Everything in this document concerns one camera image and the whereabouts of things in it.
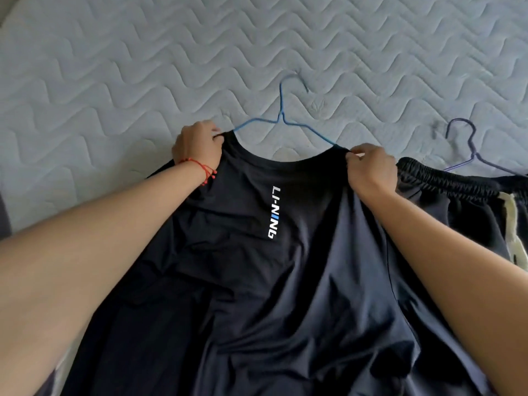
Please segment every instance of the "bracelet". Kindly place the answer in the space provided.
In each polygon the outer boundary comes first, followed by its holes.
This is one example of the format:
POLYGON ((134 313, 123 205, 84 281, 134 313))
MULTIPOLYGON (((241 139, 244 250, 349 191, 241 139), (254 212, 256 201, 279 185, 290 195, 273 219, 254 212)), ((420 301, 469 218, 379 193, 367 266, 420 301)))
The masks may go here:
POLYGON ((180 160, 179 163, 185 163, 187 161, 192 161, 194 163, 197 163, 198 165, 200 165, 200 167, 204 170, 205 172, 205 180, 202 182, 202 186, 205 186, 208 179, 209 178, 213 178, 215 179, 216 178, 216 174, 218 173, 215 169, 211 168, 210 166, 208 165, 204 165, 202 164, 201 162, 195 160, 194 158, 184 158, 183 160, 180 160))

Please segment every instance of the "cream drawstring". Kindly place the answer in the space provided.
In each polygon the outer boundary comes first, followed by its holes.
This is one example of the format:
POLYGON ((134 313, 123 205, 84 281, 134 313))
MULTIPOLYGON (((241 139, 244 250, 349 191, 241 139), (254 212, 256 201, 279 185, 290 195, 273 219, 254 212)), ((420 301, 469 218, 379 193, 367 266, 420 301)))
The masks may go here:
POLYGON ((517 235, 518 212, 515 195, 500 192, 498 198, 504 200, 504 208, 506 210, 505 241, 510 254, 510 261, 523 270, 528 271, 528 255, 517 235))

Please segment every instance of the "person's right hand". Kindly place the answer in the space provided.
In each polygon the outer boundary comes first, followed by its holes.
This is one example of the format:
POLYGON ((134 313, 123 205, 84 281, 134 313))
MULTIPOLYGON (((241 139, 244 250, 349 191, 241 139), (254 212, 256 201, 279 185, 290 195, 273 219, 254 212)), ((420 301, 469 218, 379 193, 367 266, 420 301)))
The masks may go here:
POLYGON ((382 147, 369 143, 355 146, 346 154, 346 162, 348 183, 365 203, 376 194, 395 192, 398 185, 396 159, 382 147))
POLYGON ((172 148, 175 164, 186 158, 192 158, 211 169, 217 169, 222 156, 224 137, 218 136, 220 129, 213 121, 196 122, 193 126, 184 126, 172 148))

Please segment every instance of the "clothes hanger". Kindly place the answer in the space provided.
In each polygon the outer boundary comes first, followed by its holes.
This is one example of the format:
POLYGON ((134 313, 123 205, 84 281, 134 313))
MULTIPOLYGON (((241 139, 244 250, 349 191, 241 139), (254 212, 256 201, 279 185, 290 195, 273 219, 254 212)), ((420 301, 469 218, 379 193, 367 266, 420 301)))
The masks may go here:
POLYGON ((489 165, 491 167, 494 167, 494 168, 497 168, 497 169, 500 169, 504 172, 508 172, 509 174, 512 174, 512 175, 519 175, 519 176, 526 176, 524 174, 519 174, 518 172, 515 172, 515 171, 512 171, 508 168, 504 168, 504 167, 501 167, 500 165, 497 165, 497 164, 493 164, 492 162, 490 161, 487 161, 485 159, 482 158, 482 156, 480 155, 480 153, 477 151, 477 148, 475 147, 475 144, 473 143, 473 138, 475 136, 475 133, 477 133, 477 128, 475 127, 475 124, 470 121, 469 119, 465 119, 465 118, 455 118, 455 119, 451 119, 451 121, 447 124, 447 130, 445 131, 445 138, 447 139, 447 137, 449 136, 449 130, 451 129, 451 125, 453 124, 453 122, 464 122, 466 124, 468 124, 469 126, 471 126, 471 129, 472 129, 472 132, 471 132, 471 135, 469 136, 469 139, 467 140, 467 145, 469 146, 469 150, 471 150, 471 157, 466 160, 466 161, 463 161, 462 163, 458 163, 457 165, 454 165, 452 167, 448 167, 446 169, 444 169, 444 171, 452 171, 453 169, 456 169, 456 168, 460 168, 466 164, 469 164, 471 161, 473 161, 474 159, 477 159, 483 163, 485 163, 486 165, 489 165))
POLYGON ((324 137, 322 134, 320 134, 318 131, 316 131, 314 128, 312 128, 310 125, 307 125, 305 123, 295 123, 295 122, 290 122, 286 119, 286 116, 284 114, 284 95, 282 93, 282 84, 288 80, 288 79, 291 79, 291 78, 296 78, 296 79, 299 79, 300 82, 302 83, 302 85, 304 86, 306 92, 308 93, 309 90, 308 90, 308 86, 306 85, 306 82, 304 81, 304 79, 302 79, 302 77, 298 74, 298 73, 291 73, 289 75, 286 75, 284 78, 282 78, 282 80, 280 81, 280 84, 279 84, 279 95, 280 95, 280 111, 279 111, 279 115, 277 115, 277 119, 275 120, 272 120, 272 119, 266 119, 266 118, 251 118, 249 120, 247 120, 246 122, 244 122, 243 124, 237 126, 236 128, 233 129, 233 132, 236 132, 237 130, 240 130, 242 129, 244 126, 252 123, 252 122, 267 122, 267 123, 279 123, 281 121, 281 117, 282 117, 282 121, 288 125, 288 126, 298 126, 300 128, 306 128, 308 130, 310 130, 311 132, 315 133, 316 135, 318 135, 321 139, 323 139, 324 141, 330 143, 332 146, 336 146, 336 143, 333 142, 332 140, 324 137))

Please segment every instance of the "person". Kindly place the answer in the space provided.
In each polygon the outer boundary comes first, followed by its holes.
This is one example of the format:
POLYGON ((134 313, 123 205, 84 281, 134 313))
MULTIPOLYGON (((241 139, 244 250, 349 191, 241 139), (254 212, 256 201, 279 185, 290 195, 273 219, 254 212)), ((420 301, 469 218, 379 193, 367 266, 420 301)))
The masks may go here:
MULTIPOLYGON (((0 394, 29 396, 163 222, 216 169, 212 121, 177 137, 177 165, 0 242, 0 394)), ((441 224, 395 190, 395 159, 363 144, 348 181, 413 268, 499 392, 528 389, 528 274, 441 224)))

